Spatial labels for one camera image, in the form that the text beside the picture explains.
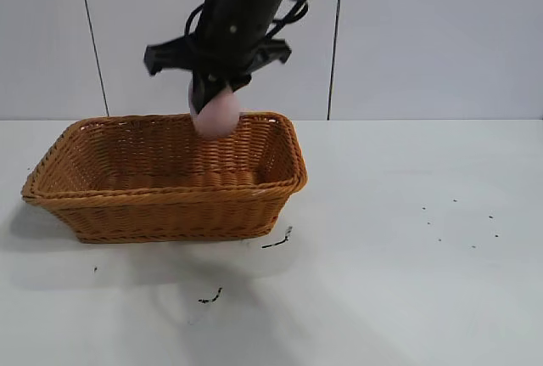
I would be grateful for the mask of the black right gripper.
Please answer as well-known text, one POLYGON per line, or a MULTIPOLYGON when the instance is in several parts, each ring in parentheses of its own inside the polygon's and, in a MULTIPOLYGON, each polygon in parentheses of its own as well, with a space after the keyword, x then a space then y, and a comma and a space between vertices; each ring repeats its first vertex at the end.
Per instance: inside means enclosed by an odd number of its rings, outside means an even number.
POLYGON ((274 21, 272 25, 270 33, 257 43, 236 51, 224 47, 207 48, 198 40, 198 33, 188 22, 181 37, 147 46, 143 64, 150 76, 163 70, 192 71, 189 105, 194 114, 199 114, 229 87, 228 82, 220 77, 231 79, 230 88, 235 93, 250 84, 250 74, 273 62, 284 64, 288 61, 292 49, 285 40, 275 38, 277 28, 283 28, 285 24, 274 21))

